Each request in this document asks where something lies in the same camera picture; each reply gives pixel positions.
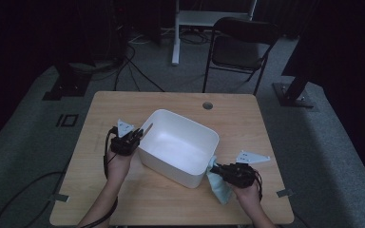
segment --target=metal stand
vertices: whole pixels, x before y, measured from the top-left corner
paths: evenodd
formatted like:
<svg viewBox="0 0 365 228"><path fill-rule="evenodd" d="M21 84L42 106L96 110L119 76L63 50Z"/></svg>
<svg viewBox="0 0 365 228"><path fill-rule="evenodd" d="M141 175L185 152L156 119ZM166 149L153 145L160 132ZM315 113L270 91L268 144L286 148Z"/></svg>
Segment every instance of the metal stand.
<svg viewBox="0 0 365 228"><path fill-rule="evenodd" d="M91 74L77 74L70 65L55 65L59 77L52 90L46 92L43 101L60 101L62 97L83 97L91 79Z"/></svg>
<svg viewBox="0 0 365 228"><path fill-rule="evenodd" d="M305 90L302 90L299 96L293 98L287 94L290 84L273 83L272 86L277 93L281 106L305 107L308 110L317 111L316 105L311 102Z"/></svg>

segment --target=white table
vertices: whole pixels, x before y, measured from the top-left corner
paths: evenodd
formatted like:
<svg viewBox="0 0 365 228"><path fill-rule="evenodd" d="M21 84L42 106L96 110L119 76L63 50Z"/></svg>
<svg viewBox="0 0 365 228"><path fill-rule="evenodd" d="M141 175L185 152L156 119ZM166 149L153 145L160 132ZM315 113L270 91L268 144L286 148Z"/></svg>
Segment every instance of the white table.
<svg viewBox="0 0 365 228"><path fill-rule="evenodd" d="M221 11L193 11L180 10L180 0L176 0L176 25L172 65L177 66L180 61L180 26L213 27L222 17L238 17L252 20L257 0L252 0L248 12L221 12Z"/></svg>

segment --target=hand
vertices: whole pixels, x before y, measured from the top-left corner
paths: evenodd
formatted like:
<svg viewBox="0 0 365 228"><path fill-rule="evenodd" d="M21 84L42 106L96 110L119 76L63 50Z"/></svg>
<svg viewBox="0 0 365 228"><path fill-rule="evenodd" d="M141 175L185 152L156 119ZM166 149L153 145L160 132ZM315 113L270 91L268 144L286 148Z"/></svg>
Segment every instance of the hand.
<svg viewBox="0 0 365 228"><path fill-rule="evenodd" d="M259 228L275 228L274 223L268 218L260 205L259 186L256 181L254 181L253 185L246 188L238 188L234 185L231 185L231 187L237 196L240 206L247 216L253 220L254 226Z"/></svg>
<svg viewBox="0 0 365 228"><path fill-rule="evenodd" d="M238 188L231 185L233 192L236 194L237 200L241 204L248 204L249 206L259 206L259 186L256 181L253 185L246 188Z"/></svg>

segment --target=black cable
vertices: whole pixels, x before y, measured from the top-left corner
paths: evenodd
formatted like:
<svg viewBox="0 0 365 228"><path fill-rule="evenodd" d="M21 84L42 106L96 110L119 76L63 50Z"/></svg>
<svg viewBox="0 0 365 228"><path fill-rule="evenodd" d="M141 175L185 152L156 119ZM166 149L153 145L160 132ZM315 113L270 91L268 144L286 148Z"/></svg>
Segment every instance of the black cable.
<svg viewBox="0 0 365 228"><path fill-rule="evenodd" d="M61 174L61 175L63 175L64 174L64 172L51 172L51 173L47 173L47 174L45 174L45 175L43 175L43 176L41 176L40 178L38 178L38 179L36 179L36 180L34 180L34 181L32 181L31 183L29 183L26 187L24 187L21 191L19 191L16 195L14 195L14 197L12 197L8 202L7 202L7 204L2 208L2 210L0 211L0 218L2 217L2 215L4 214L4 212L6 211L6 209L10 206L10 204L14 201L14 200L16 200L16 198L18 197L18 196L20 196L23 192L25 192L30 186L32 186L34 183L36 183L37 181L39 181L39 180L42 180L42 179L44 179L44 178L46 178L46 177L49 177L49 176L51 176L51 175L56 175L56 174ZM59 181L57 182L57 184L55 185L55 190L56 190L56 188L58 187L58 185L59 185ZM47 209L47 207L48 207L48 205L49 205L49 202L46 204L46 206L43 208L43 210L38 214L38 216L37 217L35 217L31 222L29 222L25 227L30 227L31 226L31 224L34 222L34 221L36 221L38 218L40 218L40 216L44 213L44 211Z"/></svg>
<svg viewBox="0 0 365 228"><path fill-rule="evenodd" d="M307 228L311 228L311 226L301 217L298 215L298 213L295 210L292 210L293 214L295 214L295 216L307 227Z"/></svg>
<svg viewBox="0 0 365 228"><path fill-rule="evenodd" d="M56 184L55 184L55 187L54 187L54 189L52 190L52 195L54 195L55 193L56 193L56 191L57 191L57 189L58 189L58 186L59 186L59 184L61 183L61 179L62 179L62 177L64 176L64 174L66 173L66 170L67 170L67 167L69 166L69 163L70 163L70 159L71 159L71 157L67 160L67 164L66 164L66 166L64 167L64 169L62 170L62 171L57 171L57 172L51 172L51 173L47 173L47 174L45 174L45 175L43 175L43 176L41 176L41 177L39 177L38 179L36 179L36 180L33 180L31 183L29 183L26 187L24 187L22 190L20 190L18 193L16 193L16 195L14 195L6 204L5 204L5 206L1 209L1 211L0 211L0 219L1 219L1 217L2 217L2 215L5 213L5 211L8 209L8 207L11 205L11 203L14 201L14 200L16 200L17 199L17 197L19 197L23 192L25 192L29 187L31 187L34 183L36 183L37 181L40 181L40 180L42 180L42 179L44 179L44 178L46 178L46 177L49 177L49 176L52 176L52 175L58 175L58 174L60 174L61 175L61 177L58 179L58 181L56 182ZM43 215L43 213L47 210L47 208L48 208L48 206L49 206L49 204L50 204L50 201L48 201L47 203L46 203L46 205L43 207L43 209L40 211L40 213L36 216L36 217L34 217L34 219L33 220L31 220L26 226L24 226L25 228L27 228L27 227L30 227L38 218L40 218L42 215Z"/></svg>
<svg viewBox="0 0 365 228"><path fill-rule="evenodd" d="M133 51L133 53L134 53L134 55L135 55L135 48L133 47L133 46L131 46L131 45L128 45L129 46L129 48L131 48L132 49L132 51ZM164 90L160 87L160 86L158 86L155 82L153 82L152 80L150 80L133 62L132 62L132 58L128 58L128 57L126 57L125 56L125 58L127 59L127 61L129 62L129 63L131 63L141 74L142 74L142 76L144 76L146 79L147 79L147 81L149 81L151 84L153 84L155 87L157 87L161 92L164 92Z"/></svg>
<svg viewBox="0 0 365 228"><path fill-rule="evenodd" d="M201 38L200 41L193 41L189 40L187 38L183 38L185 35L196 35ZM204 45L210 42L210 39L205 33L197 32L194 30L191 30L190 32L184 32L180 35L180 40L184 43L190 44L190 45Z"/></svg>
<svg viewBox="0 0 365 228"><path fill-rule="evenodd" d="M131 78L132 78L133 83L135 84L135 86L138 89L138 91L141 91L141 89L138 86L138 83L135 80L135 77L133 76L132 69L131 69L131 66L130 65L128 65L128 69L129 69L129 73L131 75Z"/></svg>
<svg viewBox="0 0 365 228"><path fill-rule="evenodd" d="M119 77L120 77L120 74L121 74L121 71L124 69L124 67L126 65L128 65L129 63L132 64L138 71L139 73L141 73L142 76L144 76L147 81L149 81L152 85L154 85L155 87L157 87L161 92L164 92L164 90L158 86L155 82L153 82L149 77L147 77L133 62L132 62L132 59L133 57L135 56L135 53L136 53L136 50L133 46L131 45L128 45L129 48L131 48L132 50L132 56L130 58L128 58L127 56L124 56L126 58L126 62L124 63L124 65L120 68L120 70L118 71L117 73L117 76L115 78L115 85L114 85L114 91L117 91L117 84L119 83ZM138 85L136 84L136 81L135 79L133 78L134 82L135 82L135 86L139 89Z"/></svg>

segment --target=white container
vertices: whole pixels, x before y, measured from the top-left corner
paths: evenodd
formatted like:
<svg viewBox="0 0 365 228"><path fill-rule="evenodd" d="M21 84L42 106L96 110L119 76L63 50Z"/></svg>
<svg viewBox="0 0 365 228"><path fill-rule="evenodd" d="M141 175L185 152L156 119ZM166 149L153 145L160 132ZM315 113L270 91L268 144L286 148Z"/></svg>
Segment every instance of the white container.
<svg viewBox="0 0 365 228"><path fill-rule="evenodd" d="M185 187L200 185L219 143L214 130L164 109L141 129L145 135L137 149L144 165Z"/></svg>

